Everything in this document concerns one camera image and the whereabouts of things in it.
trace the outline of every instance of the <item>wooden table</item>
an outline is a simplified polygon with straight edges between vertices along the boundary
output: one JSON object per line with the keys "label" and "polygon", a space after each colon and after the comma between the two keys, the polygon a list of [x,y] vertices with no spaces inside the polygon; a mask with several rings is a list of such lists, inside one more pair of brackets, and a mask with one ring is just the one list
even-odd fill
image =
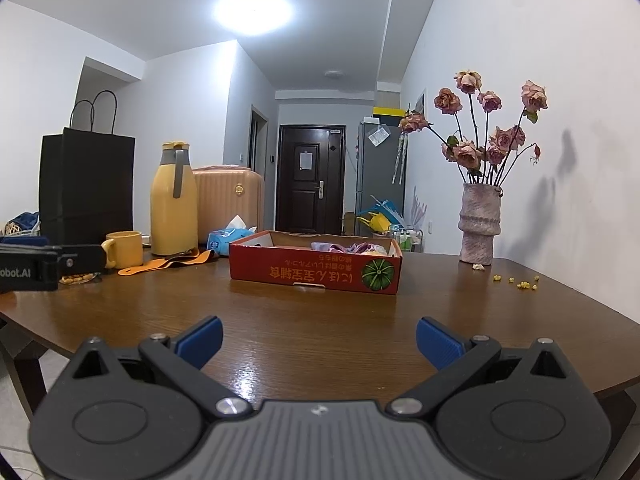
{"label": "wooden table", "polygon": [[[494,274],[501,282],[493,282]],[[251,402],[379,399],[383,404],[434,373],[415,345],[415,326],[433,316],[463,336],[489,334],[503,346],[553,338],[587,386],[605,399],[640,381],[640,325],[561,283],[509,260],[474,271],[455,256],[406,254],[397,296],[236,282],[228,261],[104,276],[56,292],[0,295],[0,337],[30,414],[44,394],[37,358],[71,356],[88,336],[135,346],[153,332],[175,335],[215,314],[222,350],[205,372]]]}

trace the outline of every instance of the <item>pumpkin illustration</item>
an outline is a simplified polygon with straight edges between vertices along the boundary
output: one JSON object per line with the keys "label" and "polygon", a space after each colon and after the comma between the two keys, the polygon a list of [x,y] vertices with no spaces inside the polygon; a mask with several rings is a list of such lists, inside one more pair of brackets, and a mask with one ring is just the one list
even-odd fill
{"label": "pumpkin illustration", "polygon": [[371,260],[362,269],[362,283],[370,290],[383,290],[394,279],[394,266],[384,258]]}

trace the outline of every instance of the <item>white tissue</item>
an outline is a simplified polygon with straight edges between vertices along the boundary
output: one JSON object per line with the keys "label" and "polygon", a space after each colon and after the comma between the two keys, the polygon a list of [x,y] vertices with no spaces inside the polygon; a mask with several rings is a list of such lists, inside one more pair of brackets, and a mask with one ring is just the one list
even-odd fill
{"label": "white tissue", "polygon": [[[234,216],[234,219],[231,222],[229,222],[226,228],[227,229],[246,229],[246,224],[244,223],[244,220],[242,220],[238,215],[236,215]],[[255,233],[255,227],[248,229],[248,231]]]}

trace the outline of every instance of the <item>dark brown door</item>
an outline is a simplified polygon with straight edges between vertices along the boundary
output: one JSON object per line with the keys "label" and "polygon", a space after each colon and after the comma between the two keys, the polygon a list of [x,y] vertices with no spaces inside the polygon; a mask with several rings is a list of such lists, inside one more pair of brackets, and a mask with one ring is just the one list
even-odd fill
{"label": "dark brown door", "polygon": [[344,126],[281,126],[276,229],[342,231]]}

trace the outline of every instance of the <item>red cardboard box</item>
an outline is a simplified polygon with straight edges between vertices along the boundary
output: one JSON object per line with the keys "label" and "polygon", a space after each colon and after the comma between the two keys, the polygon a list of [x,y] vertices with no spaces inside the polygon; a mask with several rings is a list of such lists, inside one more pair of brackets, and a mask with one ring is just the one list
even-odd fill
{"label": "red cardboard box", "polygon": [[[344,247],[370,242],[382,245],[388,256],[324,253],[312,250],[312,242],[340,244]],[[249,282],[395,294],[401,265],[402,251],[391,238],[262,231],[229,244],[231,278]]]}

